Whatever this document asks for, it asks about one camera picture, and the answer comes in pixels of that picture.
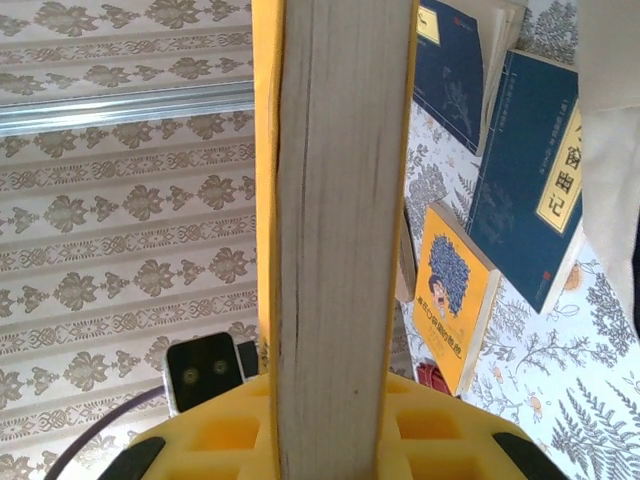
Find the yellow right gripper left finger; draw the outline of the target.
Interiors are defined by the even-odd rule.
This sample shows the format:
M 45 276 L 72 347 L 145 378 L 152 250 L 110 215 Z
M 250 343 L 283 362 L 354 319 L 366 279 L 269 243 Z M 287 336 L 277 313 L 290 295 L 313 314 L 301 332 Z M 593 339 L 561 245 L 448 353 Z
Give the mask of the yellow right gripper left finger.
M 98 480 L 274 480 L 270 383 L 259 375 L 139 434 Z

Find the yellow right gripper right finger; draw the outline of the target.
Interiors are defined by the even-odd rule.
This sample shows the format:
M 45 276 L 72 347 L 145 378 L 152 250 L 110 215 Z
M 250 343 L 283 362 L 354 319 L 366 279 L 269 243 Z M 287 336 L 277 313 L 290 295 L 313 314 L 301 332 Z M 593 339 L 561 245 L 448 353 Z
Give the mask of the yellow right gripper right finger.
M 569 480 L 516 424 L 387 375 L 378 480 Z

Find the red wallet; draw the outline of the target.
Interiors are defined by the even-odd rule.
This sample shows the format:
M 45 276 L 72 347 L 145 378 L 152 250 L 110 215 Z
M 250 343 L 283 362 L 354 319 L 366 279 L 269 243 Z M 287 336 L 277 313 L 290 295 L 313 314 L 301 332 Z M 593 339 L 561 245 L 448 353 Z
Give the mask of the red wallet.
M 452 396 L 438 366 L 432 361 L 420 362 L 416 367 L 416 379 L 421 385 Z

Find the yellow book with cartoon face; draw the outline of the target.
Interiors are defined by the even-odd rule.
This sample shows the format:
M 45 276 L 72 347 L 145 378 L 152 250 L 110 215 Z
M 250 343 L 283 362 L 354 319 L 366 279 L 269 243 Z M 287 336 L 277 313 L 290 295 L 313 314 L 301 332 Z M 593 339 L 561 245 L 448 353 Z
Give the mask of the yellow book with cartoon face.
M 472 383 L 495 296 L 499 269 L 451 209 L 427 207 L 413 321 L 454 395 Z

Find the tan oblong case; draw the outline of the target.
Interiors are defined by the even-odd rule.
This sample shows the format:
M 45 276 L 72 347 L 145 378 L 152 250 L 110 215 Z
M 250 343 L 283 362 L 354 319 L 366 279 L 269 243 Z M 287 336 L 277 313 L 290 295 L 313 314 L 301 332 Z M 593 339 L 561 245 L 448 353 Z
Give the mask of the tan oblong case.
M 414 300 L 416 285 L 416 262 L 409 222 L 405 214 L 399 225 L 399 249 L 396 267 L 395 298 L 399 302 L 410 303 Z

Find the blue book with long label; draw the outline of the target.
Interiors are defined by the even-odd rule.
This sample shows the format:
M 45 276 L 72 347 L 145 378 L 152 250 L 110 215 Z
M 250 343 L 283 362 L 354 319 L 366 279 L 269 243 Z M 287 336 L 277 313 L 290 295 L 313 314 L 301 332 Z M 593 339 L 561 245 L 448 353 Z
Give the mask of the blue book with long label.
M 538 313 L 553 310 L 585 242 L 578 74 L 508 51 L 467 232 Z

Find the plain orange-yellow book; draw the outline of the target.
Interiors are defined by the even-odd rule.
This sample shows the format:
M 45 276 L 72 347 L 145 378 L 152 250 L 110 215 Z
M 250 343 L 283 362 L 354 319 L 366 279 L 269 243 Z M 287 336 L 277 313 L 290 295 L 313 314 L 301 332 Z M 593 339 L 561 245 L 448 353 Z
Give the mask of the plain orange-yellow book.
M 377 480 L 417 0 L 251 0 L 277 480 Z

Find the beige canvas backpack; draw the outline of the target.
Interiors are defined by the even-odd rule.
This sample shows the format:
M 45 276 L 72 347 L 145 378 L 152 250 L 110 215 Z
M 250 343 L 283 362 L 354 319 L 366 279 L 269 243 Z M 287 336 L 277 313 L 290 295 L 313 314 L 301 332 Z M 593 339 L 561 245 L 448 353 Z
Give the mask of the beige canvas backpack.
M 579 0 L 584 231 L 640 340 L 640 0 Z

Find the blue book with short label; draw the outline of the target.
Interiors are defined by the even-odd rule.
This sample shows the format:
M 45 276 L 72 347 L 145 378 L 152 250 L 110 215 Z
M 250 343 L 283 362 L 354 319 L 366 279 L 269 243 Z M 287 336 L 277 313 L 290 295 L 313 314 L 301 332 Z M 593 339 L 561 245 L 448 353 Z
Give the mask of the blue book with short label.
M 419 0 L 413 99 L 476 157 L 525 12 L 526 0 Z

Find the floral tablecloth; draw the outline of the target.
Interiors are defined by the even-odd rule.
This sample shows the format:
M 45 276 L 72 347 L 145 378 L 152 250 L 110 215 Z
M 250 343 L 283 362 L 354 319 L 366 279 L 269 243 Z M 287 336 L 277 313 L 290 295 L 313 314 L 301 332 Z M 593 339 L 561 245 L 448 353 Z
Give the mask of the floral tablecloth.
M 580 0 L 527 0 L 517 47 L 572 65 Z M 424 109 L 411 110 L 405 202 L 418 260 L 428 203 L 466 220 L 479 170 Z M 640 480 L 640 342 L 589 244 L 549 314 L 505 282 L 463 400 L 519 425 L 573 480 Z

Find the aluminium left corner post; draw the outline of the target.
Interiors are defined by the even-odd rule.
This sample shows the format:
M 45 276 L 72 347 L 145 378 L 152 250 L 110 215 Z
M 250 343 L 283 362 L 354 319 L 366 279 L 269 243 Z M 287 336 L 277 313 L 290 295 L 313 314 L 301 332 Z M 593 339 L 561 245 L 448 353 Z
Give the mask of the aluminium left corner post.
M 0 106 L 0 136 L 254 108 L 251 80 Z

